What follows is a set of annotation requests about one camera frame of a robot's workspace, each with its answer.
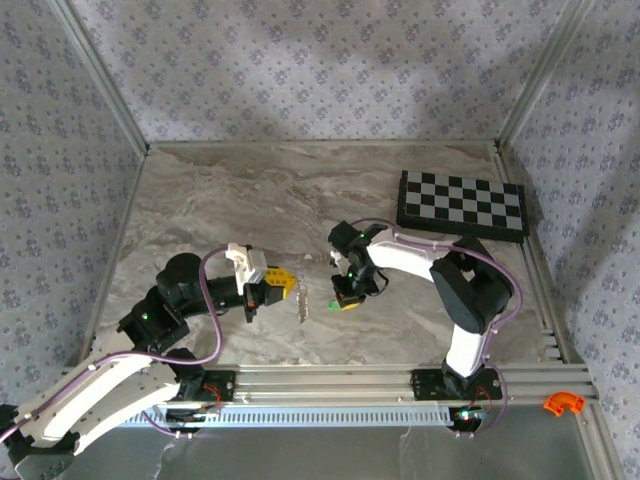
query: white plastic part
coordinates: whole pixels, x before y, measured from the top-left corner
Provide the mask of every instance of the white plastic part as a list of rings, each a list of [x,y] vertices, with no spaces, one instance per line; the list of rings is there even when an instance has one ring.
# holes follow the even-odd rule
[[[344,258],[342,254],[337,250],[331,250],[331,252],[329,252],[329,255],[331,255],[333,262],[335,263],[336,267],[338,267],[338,272],[340,273],[340,275],[346,275],[349,272],[349,260]]]
[[[458,375],[470,377],[482,363],[485,335],[469,333],[458,325],[453,327],[451,347],[447,353],[447,365]]]
[[[424,239],[407,235],[398,235],[398,237],[415,242],[426,242]],[[373,237],[367,252],[378,268],[395,268],[426,278],[430,282],[433,282],[429,272],[433,262],[447,253],[399,244],[391,229],[383,230]]]
[[[29,403],[21,405],[18,408],[19,415],[24,416],[25,413],[33,412],[47,399],[51,398],[62,384],[69,382],[70,379],[83,370],[90,369],[90,366],[94,365],[102,357],[114,352],[131,350],[133,347],[133,342],[124,332],[113,334],[102,348],[93,352],[91,356],[44,394],[35,397]],[[25,437],[31,435],[34,438],[34,447],[51,447],[60,441],[78,419],[113,390],[116,385],[146,367],[149,363],[151,363],[149,358],[140,356],[128,357],[115,360],[92,372],[66,398],[49,407],[38,417],[24,425],[20,429],[21,433]]]
[[[112,428],[126,422],[137,413],[176,396],[180,384],[168,365],[154,363],[147,372],[133,375],[116,386],[71,428],[80,434],[74,455]]]
[[[267,273],[267,259],[262,250],[247,249],[236,243],[230,243],[225,255],[233,260],[238,295],[244,293],[245,284],[259,283]]]
[[[433,247],[430,248],[429,245],[425,245],[425,248],[411,247],[397,243],[396,238],[418,243],[430,242]],[[448,253],[437,251],[435,245],[450,245],[451,243],[428,241],[402,234],[394,236],[391,229],[387,229],[371,239],[367,252],[378,268],[395,268],[433,282],[429,269],[433,266],[433,262]],[[482,362],[484,341],[483,335],[469,333],[455,325],[451,348],[446,357],[449,367],[463,377],[473,375]]]

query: black mounting bracket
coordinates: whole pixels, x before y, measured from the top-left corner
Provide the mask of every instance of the black mounting bracket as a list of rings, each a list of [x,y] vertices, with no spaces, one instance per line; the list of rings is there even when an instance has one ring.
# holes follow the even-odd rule
[[[11,428],[18,410],[13,405],[0,405],[0,431]],[[67,432],[55,445],[48,448],[34,447],[33,437],[24,437],[20,430],[10,435],[4,445],[9,460],[20,478],[24,480],[52,480],[73,462],[77,433]]]
[[[452,391],[445,383],[445,373],[441,368],[418,368],[411,372],[411,388],[417,401],[484,400],[478,396],[478,387],[484,388],[492,400],[502,399],[502,388],[498,373],[492,368],[483,368],[466,388]]]
[[[236,372],[233,370],[206,370],[201,388],[194,393],[196,402],[216,401],[215,390],[220,394],[221,402],[232,402],[236,389]]]

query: small metal object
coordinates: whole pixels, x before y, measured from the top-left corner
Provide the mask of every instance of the small metal object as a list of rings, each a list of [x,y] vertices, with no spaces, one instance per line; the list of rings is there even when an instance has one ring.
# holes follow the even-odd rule
[[[298,278],[298,292],[296,293],[296,301],[298,302],[298,318],[300,323],[309,318],[309,291],[306,285],[302,284],[302,278]]]

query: cable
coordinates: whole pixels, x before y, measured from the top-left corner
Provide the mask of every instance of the cable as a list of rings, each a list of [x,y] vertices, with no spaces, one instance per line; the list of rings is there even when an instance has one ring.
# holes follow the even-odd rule
[[[368,293],[367,295],[369,295],[370,297],[377,297],[378,295],[382,294],[382,292],[384,292],[387,287],[389,286],[389,278],[387,278],[386,275],[384,275],[380,269],[376,270],[376,273],[378,274],[378,276],[380,278],[382,278],[382,280],[384,281],[384,285],[382,286],[382,288],[380,290],[378,290],[378,293]]]
[[[216,387],[211,385],[203,385],[202,389],[207,390],[216,396],[216,403],[214,403],[213,405],[209,405],[207,407],[203,407],[203,411],[205,412],[208,411],[212,406],[219,409],[220,405],[222,404],[222,395],[220,394],[220,390],[218,390]]]
[[[221,253],[227,249],[226,246],[220,246],[209,253],[207,253],[200,262],[200,267],[198,269],[198,279],[200,281],[200,289],[202,290],[202,296],[204,297],[204,301],[207,304],[207,308],[209,309],[209,313],[211,314],[211,318],[213,320],[214,330],[216,332],[216,348],[209,355],[202,359],[198,360],[182,360],[177,358],[166,357],[163,355],[155,355],[152,353],[143,353],[143,352],[131,352],[131,351],[122,351],[115,352],[110,355],[107,355],[95,363],[90,364],[86,369],[81,371],[75,377],[73,377],[67,384],[60,388],[56,393],[54,393],[48,400],[46,400],[42,405],[35,408],[33,411],[29,412],[22,419],[20,419],[16,424],[4,432],[0,434],[0,443],[3,443],[7,438],[13,435],[16,431],[21,429],[24,425],[26,425],[31,419],[37,418],[42,412],[44,412],[47,408],[56,405],[60,401],[62,401],[69,393],[71,393],[75,388],[77,388],[87,377],[93,374],[93,372],[97,371],[104,365],[112,362],[113,360],[117,360],[120,358],[130,358],[130,357],[146,357],[151,360],[155,360],[157,362],[169,363],[173,365],[186,365],[186,366],[195,366],[195,365],[203,365],[205,363],[209,363],[215,360],[220,354],[220,349],[222,348],[222,326],[220,325],[220,319],[216,313],[215,306],[213,304],[213,299],[211,298],[211,294],[209,293],[209,289],[207,288],[207,274],[205,272],[205,266],[209,259],[218,253]],[[0,477],[0,480],[15,480],[15,479],[6,479]]]
[[[485,366],[495,370],[496,373],[498,374],[498,379],[500,380],[500,388],[502,389],[502,406],[500,407],[500,411],[498,412],[498,415],[496,415],[496,418],[493,420],[493,422],[491,422],[489,425],[487,425],[482,430],[480,430],[480,432],[486,432],[490,428],[497,427],[502,421],[502,418],[504,417],[504,413],[507,411],[507,405],[509,404],[509,389],[507,388],[507,381],[504,378],[504,374],[502,373],[502,370],[500,370],[493,363],[485,362],[484,364]]]
[[[476,400],[478,400],[478,392],[482,392],[484,393],[484,396],[487,397],[487,399],[489,400],[489,410],[487,410],[487,413],[489,413],[492,409],[493,409],[493,402],[491,400],[491,395],[489,395],[489,392],[487,392],[487,389],[484,387],[478,387],[478,390],[476,392]]]
[[[513,287],[514,293],[516,295],[516,306],[514,307],[513,310],[511,310],[511,312],[509,312],[508,314],[492,321],[489,324],[489,331],[487,333],[487,338],[485,339],[485,343],[484,346],[482,348],[482,352],[481,352],[481,358],[483,360],[488,359],[489,358],[489,346],[491,344],[491,339],[493,337],[493,335],[495,335],[496,333],[498,333],[498,330],[504,326],[505,324],[511,322],[515,317],[517,317],[520,312],[522,311],[522,305],[524,303],[524,294],[522,293],[522,287],[520,286],[520,284],[518,283],[518,280],[515,278],[515,276],[506,269],[506,267],[504,267],[502,264],[496,262],[493,258],[487,257],[486,255],[482,255],[481,253],[478,253],[474,250],[470,250],[468,248],[464,248],[464,247],[458,247],[456,245],[447,245],[447,244],[443,244],[443,243],[437,243],[437,242],[430,242],[428,240],[425,240],[424,242],[414,242],[412,240],[406,240],[403,239],[402,237],[398,236],[396,229],[398,228],[398,225],[390,222],[388,220],[384,220],[381,218],[361,218],[359,220],[356,220],[354,222],[351,222],[351,225],[357,225],[359,223],[362,222],[381,222],[384,223],[386,225],[389,225],[392,228],[393,231],[393,236],[395,238],[395,240],[402,244],[402,245],[406,245],[409,247],[417,247],[417,248],[422,248],[422,249],[431,249],[431,250],[435,250],[435,251],[450,251],[450,252],[458,252],[458,253],[463,253],[465,255],[468,255],[470,257],[473,257],[477,260],[480,260],[481,262],[486,263],[487,265],[489,265],[490,267],[495,268],[498,272],[500,272],[502,275],[504,275],[506,277],[506,279],[509,281],[509,283],[511,283],[511,286]]]
[[[514,291],[514,293],[516,295],[516,306],[508,314],[506,314],[506,315],[504,315],[504,316],[492,321],[489,324],[487,338],[485,340],[484,346],[482,348],[482,352],[480,354],[480,358],[481,358],[483,364],[486,367],[492,368],[498,374],[498,378],[500,380],[500,386],[502,388],[502,398],[504,399],[503,402],[502,402],[502,407],[500,408],[500,411],[498,412],[498,415],[496,416],[495,420],[493,422],[491,422],[489,424],[489,426],[483,428],[481,430],[481,432],[485,432],[488,429],[499,425],[500,422],[502,421],[502,418],[504,417],[505,411],[507,410],[507,405],[509,403],[509,398],[508,398],[509,394],[508,394],[508,389],[507,389],[507,382],[506,382],[506,380],[504,378],[504,375],[502,374],[502,371],[496,365],[488,362],[488,360],[489,360],[489,346],[491,344],[492,337],[495,334],[498,333],[498,330],[502,326],[504,326],[507,323],[511,322],[522,311],[522,305],[524,303],[524,294],[522,293],[522,287],[518,283],[518,280],[502,264],[500,264],[500,263],[496,262],[494,259],[492,259],[490,257],[487,257],[486,255],[482,255],[481,253],[478,253],[478,252],[476,252],[474,250],[470,250],[468,248],[463,248],[463,247],[458,247],[456,245],[447,245],[447,244],[440,244],[440,243],[436,243],[436,242],[429,242],[428,240],[425,241],[425,242],[414,242],[414,241],[411,241],[411,240],[403,239],[402,237],[399,237],[397,235],[396,228],[398,227],[398,225],[396,225],[395,223],[390,222],[388,220],[384,220],[384,219],[362,218],[360,220],[356,220],[355,222],[352,222],[351,225],[357,225],[358,223],[361,223],[361,222],[381,222],[381,223],[384,223],[386,225],[391,226],[392,231],[393,231],[393,236],[394,236],[395,240],[398,243],[402,244],[402,245],[406,245],[406,246],[409,246],[409,247],[422,248],[422,249],[425,249],[425,250],[433,249],[435,251],[458,252],[458,253],[463,253],[465,255],[473,257],[473,258],[475,258],[477,260],[480,260],[481,262],[486,263],[490,267],[495,268],[498,272],[500,272],[502,275],[505,276],[505,278],[509,281],[509,283],[511,283],[511,285],[513,287],[513,291]]]
[[[180,434],[178,433],[178,435],[176,435],[176,432],[172,432],[171,430],[161,427],[160,425],[158,425],[148,414],[147,412],[142,412],[142,416],[144,417],[144,419],[147,421],[147,423],[149,425],[151,425],[153,427],[154,430],[156,430],[157,432],[160,432],[163,435],[166,435],[168,437],[173,437],[173,438],[177,438],[180,436]]]

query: floral pattern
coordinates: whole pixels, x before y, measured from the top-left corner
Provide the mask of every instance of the floral pattern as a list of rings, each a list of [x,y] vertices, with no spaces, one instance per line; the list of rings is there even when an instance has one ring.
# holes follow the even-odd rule
[[[46,2],[0,16],[0,403],[21,403],[75,359],[138,159]]]
[[[563,0],[73,0],[147,141],[494,138]]]
[[[599,2],[516,138],[558,313],[640,478],[640,7]]]

